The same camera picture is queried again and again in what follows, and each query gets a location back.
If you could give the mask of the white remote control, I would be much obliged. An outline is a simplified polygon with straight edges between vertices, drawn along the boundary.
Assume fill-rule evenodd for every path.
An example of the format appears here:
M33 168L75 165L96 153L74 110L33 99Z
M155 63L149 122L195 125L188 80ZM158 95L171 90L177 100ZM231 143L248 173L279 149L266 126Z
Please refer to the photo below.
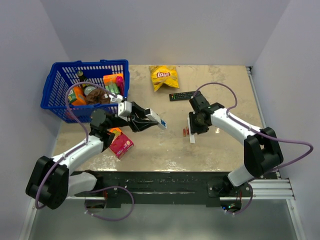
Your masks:
M166 130L167 129L167 124L166 126L162 125L161 120L163 120L157 113L155 113L151 108L147 108L149 110L149 114L146 115L146 117L153 121L153 122L157 122L157 126L161 129L161 130Z

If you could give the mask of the white remote battery cover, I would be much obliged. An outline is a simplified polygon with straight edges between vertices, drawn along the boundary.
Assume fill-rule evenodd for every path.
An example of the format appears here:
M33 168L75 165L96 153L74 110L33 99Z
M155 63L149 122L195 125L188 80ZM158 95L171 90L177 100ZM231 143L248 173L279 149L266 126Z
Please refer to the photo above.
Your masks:
M189 141L191 144L195 144L195 135L193 133L191 133L191 122L190 122L190 118L187 118L187 123L188 123L188 131L189 131Z

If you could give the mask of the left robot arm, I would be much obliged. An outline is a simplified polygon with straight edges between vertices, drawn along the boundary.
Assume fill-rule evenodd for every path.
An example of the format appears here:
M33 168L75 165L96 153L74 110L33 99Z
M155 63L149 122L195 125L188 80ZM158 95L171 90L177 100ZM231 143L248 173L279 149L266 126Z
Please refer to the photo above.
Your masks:
M167 128L167 123L150 108L142 108L135 102L123 101L118 104L117 113L96 109L91 114L90 131L83 141L54 157L40 157L33 168L25 193L35 200L40 210L58 208L71 195L88 192L99 196L104 184L91 172L71 174L83 163L105 151L113 142L113 128L129 126L142 132L152 126Z

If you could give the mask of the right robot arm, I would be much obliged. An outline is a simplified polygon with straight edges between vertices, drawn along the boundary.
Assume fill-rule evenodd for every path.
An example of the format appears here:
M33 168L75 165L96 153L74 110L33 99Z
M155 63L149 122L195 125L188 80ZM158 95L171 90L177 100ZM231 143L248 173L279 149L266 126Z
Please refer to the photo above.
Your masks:
M189 116L189 132L191 135L204 134L210 126L215 126L243 146L243 165L231 171L222 180L213 185L212 191L215 196L235 196L241 185L279 166L284 157L277 141L275 131L270 128L259 128L249 124L216 102L210 104L206 98L197 91L189 103L193 109Z

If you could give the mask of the black TV remote control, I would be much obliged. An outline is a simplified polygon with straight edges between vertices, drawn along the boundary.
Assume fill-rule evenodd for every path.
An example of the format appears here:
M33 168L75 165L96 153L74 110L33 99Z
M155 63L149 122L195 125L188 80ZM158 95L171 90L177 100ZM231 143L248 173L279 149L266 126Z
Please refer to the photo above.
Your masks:
M175 92L169 94L169 101L176 102L176 101L185 101L190 100L194 95L195 91L187 91L187 92Z

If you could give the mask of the pink orange candy box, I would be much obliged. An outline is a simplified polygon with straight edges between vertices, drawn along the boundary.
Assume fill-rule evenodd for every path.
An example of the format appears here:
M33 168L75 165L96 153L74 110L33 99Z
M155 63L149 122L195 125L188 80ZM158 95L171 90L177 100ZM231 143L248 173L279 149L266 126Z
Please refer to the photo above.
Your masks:
M109 146L109 149L120 160L128 152L128 150L134 146L134 143L118 127L111 128L109 131L114 134L114 138Z

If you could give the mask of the orange green snack box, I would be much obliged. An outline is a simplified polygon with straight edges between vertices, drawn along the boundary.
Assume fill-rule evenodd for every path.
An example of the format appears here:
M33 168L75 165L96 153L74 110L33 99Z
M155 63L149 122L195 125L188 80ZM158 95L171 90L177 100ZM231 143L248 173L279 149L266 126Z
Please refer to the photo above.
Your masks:
M113 94L122 95L124 93L125 81L123 73L105 75L103 83L105 88Z

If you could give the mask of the brown round package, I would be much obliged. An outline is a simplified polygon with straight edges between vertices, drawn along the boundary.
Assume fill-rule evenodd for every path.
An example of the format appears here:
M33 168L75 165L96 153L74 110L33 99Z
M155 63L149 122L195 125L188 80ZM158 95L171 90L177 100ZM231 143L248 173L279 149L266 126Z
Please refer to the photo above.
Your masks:
M88 105L109 104L110 98L104 90L100 88L95 88L86 96L86 103Z

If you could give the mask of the yellow Lays chips bag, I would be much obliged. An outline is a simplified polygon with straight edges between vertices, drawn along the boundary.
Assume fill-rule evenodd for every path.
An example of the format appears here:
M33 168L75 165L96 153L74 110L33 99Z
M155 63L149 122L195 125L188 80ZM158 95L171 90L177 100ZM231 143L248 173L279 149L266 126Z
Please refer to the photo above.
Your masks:
M156 92L162 85L179 89L177 67L175 65L150 65L150 79Z

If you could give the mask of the orange juice carton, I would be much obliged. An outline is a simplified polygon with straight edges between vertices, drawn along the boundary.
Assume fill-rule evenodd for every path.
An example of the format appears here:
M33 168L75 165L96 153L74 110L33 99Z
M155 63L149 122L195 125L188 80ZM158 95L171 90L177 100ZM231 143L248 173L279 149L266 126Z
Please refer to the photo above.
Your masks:
M79 86L75 86L69 91L67 99L69 104L73 106L82 106L87 104L83 89Z

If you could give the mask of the dark glass bottle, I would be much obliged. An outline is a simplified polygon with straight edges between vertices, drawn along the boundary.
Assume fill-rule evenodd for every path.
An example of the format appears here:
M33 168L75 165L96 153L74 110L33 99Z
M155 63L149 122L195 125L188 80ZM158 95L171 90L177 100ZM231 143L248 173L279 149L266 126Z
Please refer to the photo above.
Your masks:
M78 70L76 74L79 78L79 81L84 82L80 85L80 87L83 90L85 96L89 95L90 92L96 89L95 86L90 85L91 81L84 75L84 72L82 70Z

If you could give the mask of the blue plastic shopping basket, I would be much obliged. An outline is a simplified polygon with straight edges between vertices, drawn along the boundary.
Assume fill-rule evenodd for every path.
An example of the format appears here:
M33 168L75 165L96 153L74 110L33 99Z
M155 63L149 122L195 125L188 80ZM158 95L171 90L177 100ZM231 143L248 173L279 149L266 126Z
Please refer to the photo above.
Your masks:
M123 74L124 84L120 94L124 99L128 98L130 88L129 62L126 59L115 59L94 62L69 61L56 62L46 78L42 91L41 108L50 110L66 123L76 121L67 110L65 97L67 90L79 82L77 71L83 71L84 76L91 82L104 87L103 76Z

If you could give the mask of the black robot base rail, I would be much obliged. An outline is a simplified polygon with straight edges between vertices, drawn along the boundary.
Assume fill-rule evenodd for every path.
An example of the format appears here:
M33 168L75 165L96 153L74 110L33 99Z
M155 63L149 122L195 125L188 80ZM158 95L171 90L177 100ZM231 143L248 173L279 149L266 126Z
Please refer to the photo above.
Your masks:
M96 171L94 175L98 180L93 191L83 190L76 197L106 197L108 208L135 203L228 209L232 201L239 208L240 200L252 194L244 183L226 196L216 196L211 187L227 176L226 172Z

